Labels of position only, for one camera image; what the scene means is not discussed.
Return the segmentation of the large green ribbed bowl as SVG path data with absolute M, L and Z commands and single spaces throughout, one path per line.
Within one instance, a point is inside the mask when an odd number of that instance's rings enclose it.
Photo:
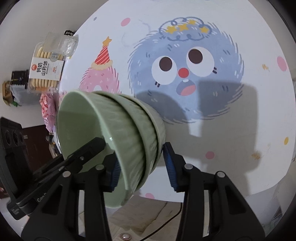
M 145 172 L 145 152 L 139 131 L 117 101 L 98 93 L 73 90 L 62 99 L 57 113 L 57 136 L 64 158 L 90 141 L 99 140 L 97 154 L 85 162 L 87 172 L 115 154 L 120 166 L 118 184 L 104 194 L 108 208 L 120 208 L 132 197 Z

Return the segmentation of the small green ribbed bowl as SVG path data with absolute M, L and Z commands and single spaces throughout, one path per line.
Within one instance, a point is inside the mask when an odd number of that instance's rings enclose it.
M 138 129 L 145 151 L 145 172 L 137 186 L 137 189 L 140 189 L 158 165 L 166 137 L 164 124 L 156 110 L 135 97 L 105 91 L 95 93 L 119 103 Z

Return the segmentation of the pink snack bag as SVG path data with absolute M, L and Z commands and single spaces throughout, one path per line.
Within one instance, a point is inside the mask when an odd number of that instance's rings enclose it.
M 44 120 L 46 129 L 53 133 L 55 130 L 57 108 L 54 96 L 48 93 L 42 93 L 40 97 L 40 105 L 42 111 L 42 118 Z

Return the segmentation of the yam biscuit plastic box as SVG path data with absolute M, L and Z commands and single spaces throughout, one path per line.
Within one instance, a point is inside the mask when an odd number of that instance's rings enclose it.
M 32 93 L 57 93 L 66 57 L 45 52 L 43 42 L 36 45 L 29 69 L 28 89 Z

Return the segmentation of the clear textured drinking glass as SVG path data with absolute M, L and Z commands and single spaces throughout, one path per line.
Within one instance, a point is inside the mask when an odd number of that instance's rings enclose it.
M 76 36 L 49 32 L 43 44 L 44 57 L 55 62 L 71 57 L 77 46 L 79 38 Z

